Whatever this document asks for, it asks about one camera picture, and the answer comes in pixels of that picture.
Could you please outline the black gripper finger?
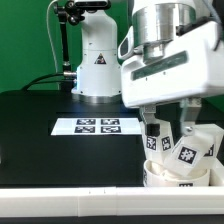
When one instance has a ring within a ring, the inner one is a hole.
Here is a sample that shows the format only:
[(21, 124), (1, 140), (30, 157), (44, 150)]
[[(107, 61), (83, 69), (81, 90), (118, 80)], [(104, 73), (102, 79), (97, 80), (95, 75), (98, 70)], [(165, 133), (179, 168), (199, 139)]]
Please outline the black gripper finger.
[(160, 124), (156, 121), (155, 113), (155, 105), (144, 105), (140, 107), (140, 117), (145, 127), (146, 136), (160, 135)]
[(194, 134), (194, 126), (201, 106), (202, 100), (200, 98), (185, 98), (181, 100), (180, 128), (183, 135), (189, 136)]

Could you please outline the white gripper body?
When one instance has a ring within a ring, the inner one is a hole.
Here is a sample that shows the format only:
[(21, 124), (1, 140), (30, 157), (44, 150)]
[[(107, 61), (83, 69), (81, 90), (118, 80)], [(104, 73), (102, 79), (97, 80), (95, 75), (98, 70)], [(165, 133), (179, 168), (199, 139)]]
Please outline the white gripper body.
[(176, 38), (156, 61), (129, 58), (122, 65), (121, 83), (129, 108), (224, 94), (224, 42), (218, 39), (218, 24), (210, 21)]

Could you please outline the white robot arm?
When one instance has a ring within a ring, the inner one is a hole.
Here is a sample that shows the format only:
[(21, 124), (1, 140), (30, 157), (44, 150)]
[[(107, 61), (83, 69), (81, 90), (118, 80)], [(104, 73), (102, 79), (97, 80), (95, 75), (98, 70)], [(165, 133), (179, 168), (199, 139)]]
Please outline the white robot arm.
[(109, 0), (74, 0), (82, 17), (82, 62), (72, 93), (120, 98), (157, 136), (156, 105), (224, 94), (222, 24), (209, 0), (128, 0), (128, 32), (105, 13)]

